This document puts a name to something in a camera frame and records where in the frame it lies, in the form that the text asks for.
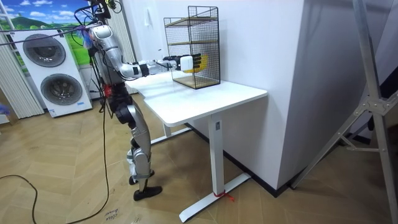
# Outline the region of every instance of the wire cage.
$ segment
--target wire cage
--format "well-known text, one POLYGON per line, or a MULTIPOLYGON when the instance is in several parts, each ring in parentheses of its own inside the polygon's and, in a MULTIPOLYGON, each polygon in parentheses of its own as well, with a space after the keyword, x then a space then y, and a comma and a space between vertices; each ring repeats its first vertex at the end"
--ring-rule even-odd
POLYGON ((218 8, 188 6, 188 17, 164 18, 169 55, 201 56, 199 67, 172 70, 173 80, 194 89, 220 84, 218 8))

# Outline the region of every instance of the stacked washer dryer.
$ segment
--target stacked washer dryer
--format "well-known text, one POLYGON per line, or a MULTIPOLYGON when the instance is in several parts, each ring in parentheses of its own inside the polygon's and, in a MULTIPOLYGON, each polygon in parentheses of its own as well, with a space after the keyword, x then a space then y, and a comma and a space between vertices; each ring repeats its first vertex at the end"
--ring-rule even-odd
POLYGON ((13 41, 52 117, 92 109, 84 79, 64 35, 57 30, 11 32, 13 41))

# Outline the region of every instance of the sticker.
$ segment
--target sticker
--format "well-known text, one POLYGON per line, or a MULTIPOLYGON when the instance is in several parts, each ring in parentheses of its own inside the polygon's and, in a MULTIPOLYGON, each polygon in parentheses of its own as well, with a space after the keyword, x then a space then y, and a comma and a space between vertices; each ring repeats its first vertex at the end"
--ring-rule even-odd
POLYGON ((50 112, 51 116, 56 116, 56 115, 57 115, 57 113, 55 112, 55 110, 49 110, 49 112, 50 112))

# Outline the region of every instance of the washer door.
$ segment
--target washer door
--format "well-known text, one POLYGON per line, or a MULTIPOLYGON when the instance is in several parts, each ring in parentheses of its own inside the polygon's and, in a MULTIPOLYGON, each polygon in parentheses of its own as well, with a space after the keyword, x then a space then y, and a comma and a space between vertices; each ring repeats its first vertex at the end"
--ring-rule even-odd
POLYGON ((40 86, 43 96, 56 105, 76 103, 83 93, 80 83, 70 75, 54 74, 45 78, 40 86))
MULTIPOLYGON (((48 37, 45 34, 34 34, 26 40, 48 37)), ((26 56, 35 64, 43 67, 56 67, 65 61, 66 53, 62 44, 53 37, 24 42, 26 56)))

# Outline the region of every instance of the humanoid robot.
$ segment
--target humanoid robot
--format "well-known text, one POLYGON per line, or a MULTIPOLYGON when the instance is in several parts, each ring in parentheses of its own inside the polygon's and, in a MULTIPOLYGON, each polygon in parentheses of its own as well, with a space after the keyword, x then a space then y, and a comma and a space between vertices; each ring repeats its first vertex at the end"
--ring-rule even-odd
POLYGON ((154 174, 150 169, 149 130, 141 110, 127 92, 124 82, 170 69, 198 68, 200 55, 170 56, 163 60, 141 61, 136 64, 124 63, 118 40, 110 26, 106 25, 106 19, 111 17, 106 3, 104 0, 90 2, 91 5, 99 5, 101 10, 95 10, 96 22, 87 26, 90 39, 93 41, 89 54, 98 64, 110 110, 122 124, 127 124, 131 129, 132 176, 129 183, 139 184, 139 190, 134 192, 134 200, 152 197, 161 193, 162 187, 147 186, 148 178, 154 174))

